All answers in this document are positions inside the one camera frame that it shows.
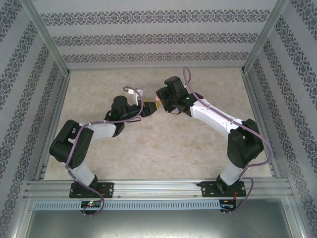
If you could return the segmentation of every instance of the patterned wallpaper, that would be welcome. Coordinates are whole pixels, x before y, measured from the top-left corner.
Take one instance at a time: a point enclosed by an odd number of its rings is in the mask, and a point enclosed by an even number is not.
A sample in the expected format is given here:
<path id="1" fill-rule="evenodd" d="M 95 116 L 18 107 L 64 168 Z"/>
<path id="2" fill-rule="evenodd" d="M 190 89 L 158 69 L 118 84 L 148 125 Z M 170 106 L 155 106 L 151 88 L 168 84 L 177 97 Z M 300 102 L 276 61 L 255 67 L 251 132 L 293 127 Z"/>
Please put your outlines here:
<path id="1" fill-rule="evenodd" d="M 0 2 L 0 238 L 33 180 L 64 76 L 18 0 Z"/>
<path id="2" fill-rule="evenodd" d="M 242 66 L 276 0 L 35 0 L 70 69 Z"/>
<path id="3" fill-rule="evenodd" d="M 290 0 L 249 72 L 281 174 L 317 237 L 317 7 Z"/>

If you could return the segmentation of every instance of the enclosure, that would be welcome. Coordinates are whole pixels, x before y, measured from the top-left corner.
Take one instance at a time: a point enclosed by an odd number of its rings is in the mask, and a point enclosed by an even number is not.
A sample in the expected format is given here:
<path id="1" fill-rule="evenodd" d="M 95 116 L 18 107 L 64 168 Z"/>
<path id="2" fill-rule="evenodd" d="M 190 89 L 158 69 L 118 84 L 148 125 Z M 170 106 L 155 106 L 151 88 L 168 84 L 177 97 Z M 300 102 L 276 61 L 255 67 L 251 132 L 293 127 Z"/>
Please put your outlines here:
<path id="1" fill-rule="evenodd" d="M 0 237 L 317 237 L 316 4 L 1 1 Z M 226 167 L 226 138 L 160 106 L 90 145 L 85 161 L 114 186 L 104 211 L 83 217 L 90 199 L 69 198 L 72 178 L 49 154 L 56 135 L 69 119 L 102 120 L 115 96 L 131 102 L 124 86 L 154 101 L 183 66 L 195 91 L 255 120 L 272 146 L 246 173 L 254 187 L 241 179 L 248 200 L 223 216 L 220 197 L 202 196 L 197 184 Z M 265 146 L 251 163 L 268 157 Z"/>

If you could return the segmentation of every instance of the beige marble floor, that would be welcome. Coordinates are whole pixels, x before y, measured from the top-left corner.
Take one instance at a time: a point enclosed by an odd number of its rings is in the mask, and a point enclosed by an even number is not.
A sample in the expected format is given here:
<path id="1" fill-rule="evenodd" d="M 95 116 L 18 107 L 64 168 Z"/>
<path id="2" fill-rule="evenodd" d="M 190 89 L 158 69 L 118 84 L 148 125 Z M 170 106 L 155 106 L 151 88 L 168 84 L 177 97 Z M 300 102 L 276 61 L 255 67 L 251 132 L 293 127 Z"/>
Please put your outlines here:
<path id="1" fill-rule="evenodd" d="M 239 69 L 192 69 L 192 86 L 214 106 L 240 119 L 253 113 Z M 144 99 L 154 100 L 163 81 L 181 68 L 72 73 L 57 131 L 68 119 L 101 120 L 113 98 L 130 95 L 126 85 L 143 88 Z M 99 179 L 215 178 L 227 164 L 227 143 L 217 131 L 185 114 L 172 115 L 161 106 L 141 122 L 126 123 L 115 138 L 93 142 L 86 161 Z M 265 160 L 262 152 L 254 163 Z M 269 167 L 251 168 L 246 175 L 271 176 Z M 62 164 L 50 158 L 46 180 L 70 179 Z"/>

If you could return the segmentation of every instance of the black mounting plate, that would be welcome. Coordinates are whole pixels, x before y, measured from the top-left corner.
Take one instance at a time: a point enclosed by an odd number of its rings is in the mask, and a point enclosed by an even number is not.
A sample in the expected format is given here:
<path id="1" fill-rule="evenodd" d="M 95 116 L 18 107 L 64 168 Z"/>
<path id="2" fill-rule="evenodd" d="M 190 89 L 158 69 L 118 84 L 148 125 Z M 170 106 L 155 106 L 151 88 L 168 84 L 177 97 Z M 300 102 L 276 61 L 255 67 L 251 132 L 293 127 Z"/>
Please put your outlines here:
<path id="1" fill-rule="evenodd" d="M 97 184 L 97 191 L 102 194 L 104 198 L 112 198 L 114 183 L 112 182 L 99 182 Z M 99 198 L 95 193 L 91 193 L 86 188 L 82 187 L 76 182 L 73 182 L 69 192 L 70 198 Z"/>
<path id="2" fill-rule="evenodd" d="M 225 194 L 217 188 L 216 181 L 203 181 L 198 183 L 197 186 L 202 188 L 203 197 L 233 197 L 234 191 L 236 191 L 237 197 L 245 197 L 247 195 L 243 181 L 237 181 L 228 187 Z"/>

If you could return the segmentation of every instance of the perforated metal strip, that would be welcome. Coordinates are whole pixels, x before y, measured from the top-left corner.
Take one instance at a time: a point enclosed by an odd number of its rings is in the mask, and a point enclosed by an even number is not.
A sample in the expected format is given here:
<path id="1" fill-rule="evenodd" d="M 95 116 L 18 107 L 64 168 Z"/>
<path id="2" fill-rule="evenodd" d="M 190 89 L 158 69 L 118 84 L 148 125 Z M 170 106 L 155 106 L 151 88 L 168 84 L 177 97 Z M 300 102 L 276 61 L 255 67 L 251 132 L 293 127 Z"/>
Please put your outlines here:
<path id="1" fill-rule="evenodd" d="M 34 210 L 80 210 L 81 201 L 39 201 Z M 184 201 L 106 201 L 104 210 L 203 210 L 220 209 L 219 200 L 184 200 Z"/>

